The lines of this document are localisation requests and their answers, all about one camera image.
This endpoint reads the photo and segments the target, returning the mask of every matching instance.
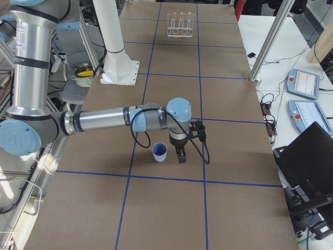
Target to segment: white column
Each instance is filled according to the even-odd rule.
[[[132,61],[125,52],[115,0],[93,0],[93,3],[107,49],[100,82],[135,85],[139,61]]]

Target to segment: blue cup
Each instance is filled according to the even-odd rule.
[[[159,163],[164,161],[167,157],[168,147],[163,142],[155,143],[152,147],[152,155],[154,156],[155,160]]]

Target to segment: table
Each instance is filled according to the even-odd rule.
[[[247,54],[254,52],[258,56],[258,53],[273,21],[273,17],[241,16],[239,21],[239,28]],[[257,90],[261,91],[263,94],[273,93],[275,96],[277,96],[279,93],[277,88],[280,85],[280,88],[283,89],[283,80],[292,68],[309,71],[320,75],[322,78],[320,81],[320,88],[332,89],[332,84],[327,76],[322,73],[323,70],[321,66],[319,64],[309,64],[306,60],[305,57],[309,51],[310,49],[299,29],[297,28],[295,22],[291,17],[288,17],[282,26],[272,46],[272,49],[266,58],[266,61],[274,61],[281,58],[290,59],[281,60],[278,64],[268,64],[263,66],[258,75],[262,78],[263,81],[260,86],[257,87]],[[248,61],[250,65],[253,65],[255,58],[248,58]],[[259,100],[262,98],[262,94],[260,92],[258,92],[258,98]],[[305,100],[306,98],[302,98],[288,92],[284,92],[282,94],[281,91],[279,97],[276,98],[276,101],[272,103],[271,113],[273,116],[275,116],[275,118],[278,118],[277,137],[275,139],[273,148],[289,145],[300,134],[300,132],[296,129],[293,121],[291,120],[290,113],[287,108],[288,101],[291,99]],[[331,117],[333,115],[333,110],[331,108],[333,102],[332,92],[320,91],[317,101],[325,115],[327,117]],[[313,250],[331,249],[332,245],[330,245],[330,243],[333,243],[332,235],[321,241],[310,240],[309,248]],[[299,245],[299,249],[306,249],[305,242]]]
[[[192,39],[166,37],[172,12],[196,14]],[[186,145],[179,165],[167,131],[149,132],[163,163],[128,128],[76,134],[26,249],[298,249],[233,7],[129,2],[120,21],[137,83],[95,82],[83,110],[184,97],[211,163]]]

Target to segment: metal base plate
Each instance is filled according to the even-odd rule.
[[[109,76],[107,72],[103,73],[100,82],[101,84],[116,84],[116,85],[130,85],[134,86],[136,83],[136,78],[139,72],[140,62],[139,61],[132,61],[136,64],[136,70],[129,72],[127,75],[120,77],[117,81],[114,81],[112,76]]]

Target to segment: white table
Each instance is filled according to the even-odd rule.
[[[264,16],[241,16],[239,21],[240,33],[244,42],[244,46],[247,54],[254,52],[256,57],[258,56],[260,49],[264,43],[264,40],[270,30],[270,27],[274,21],[274,17]],[[319,64],[309,64],[306,60],[306,55],[310,51],[305,39],[301,32],[297,28],[292,18],[288,17],[282,26],[267,58],[266,61],[274,61],[282,58],[291,58],[280,60],[278,64],[267,64],[262,66],[258,77],[262,78],[262,83],[257,87],[258,91],[263,94],[273,93],[274,96],[278,95],[277,88],[283,88],[284,79],[288,75],[288,72],[292,68],[309,71],[322,76],[323,80],[320,81],[320,88],[333,89],[327,76],[323,73],[323,70]],[[255,58],[248,58],[250,66],[254,64]],[[258,92],[258,98],[261,99],[262,94]],[[273,148],[289,145],[300,132],[296,129],[293,121],[290,118],[290,114],[287,108],[287,103],[291,99],[305,99],[284,91],[280,93],[279,97],[272,104],[271,113],[278,118],[277,136],[275,138],[275,144]],[[271,97],[268,96],[264,101],[270,101]],[[333,92],[320,92],[318,103],[324,111],[326,117],[333,116]],[[305,241],[299,244],[299,249],[306,249]],[[309,249],[311,250],[331,250],[333,249],[333,235],[325,238],[321,241],[309,240]]]

